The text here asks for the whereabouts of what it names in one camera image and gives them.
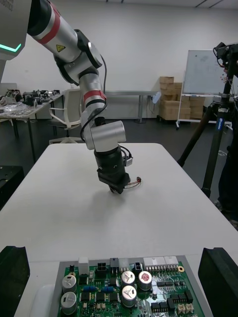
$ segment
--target white wall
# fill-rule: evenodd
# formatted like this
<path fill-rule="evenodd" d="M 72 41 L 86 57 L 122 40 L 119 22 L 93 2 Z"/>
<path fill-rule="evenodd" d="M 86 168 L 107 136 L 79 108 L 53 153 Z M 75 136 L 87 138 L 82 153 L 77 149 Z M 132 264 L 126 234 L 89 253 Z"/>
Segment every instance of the white wall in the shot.
<path fill-rule="evenodd" d="M 55 4 L 104 56 L 108 90 L 158 89 L 162 75 L 181 81 L 188 50 L 238 41 L 237 11 L 82 0 L 55 0 Z M 16 82 L 21 91 L 70 87 L 61 78 L 51 53 L 30 37 L 24 51 L 7 62 L 2 81 Z M 123 103 L 117 99 L 115 105 L 113 101 L 110 104 L 110 117 L 137 115 L 134 99 L 123 99 Z"/>

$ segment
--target person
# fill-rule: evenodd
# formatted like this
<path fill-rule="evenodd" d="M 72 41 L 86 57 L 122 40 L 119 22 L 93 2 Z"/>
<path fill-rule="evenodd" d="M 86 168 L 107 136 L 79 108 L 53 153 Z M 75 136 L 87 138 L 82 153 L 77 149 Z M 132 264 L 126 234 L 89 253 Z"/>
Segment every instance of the person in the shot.
<path fill-rule="evenodd" d="M 233 140 L 227 147 L 227 159 L 219 181 L 219 198 L 215 206 L 238 230 L 238 108 L 231 115 Z"/>

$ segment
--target whiteboard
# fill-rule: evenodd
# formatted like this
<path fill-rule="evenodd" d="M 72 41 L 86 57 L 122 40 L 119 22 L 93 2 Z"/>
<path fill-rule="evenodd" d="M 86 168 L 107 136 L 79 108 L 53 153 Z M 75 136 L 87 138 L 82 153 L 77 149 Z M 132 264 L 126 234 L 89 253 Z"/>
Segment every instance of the whiteboard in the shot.
<path fill-rule="evenodd" d="M 226 73 L 213 51 L 188 51 L 187 67 L 183 84 L 184 94 L 218 95 L 224 90 Z M 238 78 L 234 77 L 235 93 Z"/>

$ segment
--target robotic arm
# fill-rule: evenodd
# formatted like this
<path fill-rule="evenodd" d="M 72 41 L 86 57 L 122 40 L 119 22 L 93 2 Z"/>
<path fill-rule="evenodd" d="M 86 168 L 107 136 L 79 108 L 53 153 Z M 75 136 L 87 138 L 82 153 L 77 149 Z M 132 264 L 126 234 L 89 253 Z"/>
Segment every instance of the robotic arm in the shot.
<path fill-rule="evenodd" d="M 118 145 L 126 141 L 123 123 L 106 124 L 99 116 L 107 106 L 97 70 L 104 62 L 100 53 L 48 0 L 32 0 L 27 33 L 54 54 L 63 78 L 80 87 L 84 106 L 81 138 L 89 150 L 94 150 L 99 180 L 121 194 L 130 182 L 125 166 L 132 164 L 132 156 L 122 157 Z"/>

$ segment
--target workbench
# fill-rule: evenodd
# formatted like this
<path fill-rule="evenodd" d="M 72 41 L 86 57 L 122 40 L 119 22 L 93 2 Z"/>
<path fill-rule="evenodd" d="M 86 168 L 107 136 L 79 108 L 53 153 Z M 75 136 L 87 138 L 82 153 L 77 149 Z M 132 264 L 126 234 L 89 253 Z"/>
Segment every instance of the workbench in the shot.
<path fill-rule="evenodd" d="M 15 107 L 15 109 L 12 109 L 11 111 L 5 110 L 3 113 L 0 113 L 0 119 L 7 119 L 7 120 L 12 120 L 13 124 L 13 129 L 15 133 L 16 139 L 19 139 L 19 133 L 18 133 L 18 128 L 17 128 L 17 121 L 18 120 L 23 120 L 27 122 L 28 125 L 28 131 L 29 131 L 29 137 L 30 137 L 30 142 L 31 142 L 31 151 L 32 151 L 32 157 L 33 157 L 33 162 L 36 162 L 36 154 L 35 154 L 35 147 L 34 147 L 34 141 L 33 141 L 33 136 L 32 136 L 32 129 L 31 129 L 31 117 L 34 115 L 35 118 L 37 119 L 37 113 L 43 110 L 45 107 L 48 105 L 51 105 L 51 107 L 55 107 L 54 102 L 58 100 L 59 98 L 62 98 L 62 105 L 63 105 L 63 94 L 58 94 L 53 96 L 49 101 L 42 103 L 41 105 L 37 105 L 36 107 L 28 107 L 28 109 L 25 110 L 18 110 L 17 108 L 20 107 Z"/>
<path fill-rule="evenodd" d="M 47 147 L 0 212 L 0 250 L 25 246 L 31 276 L 15 317 L 27 317 L 60 261 L 186 255 L 199 283 L 202 250 L 223 247 L 238 263 L 238 232 L 159 144 L 125 144 L 131 180 L 112 194 L 84 144 Z"/>

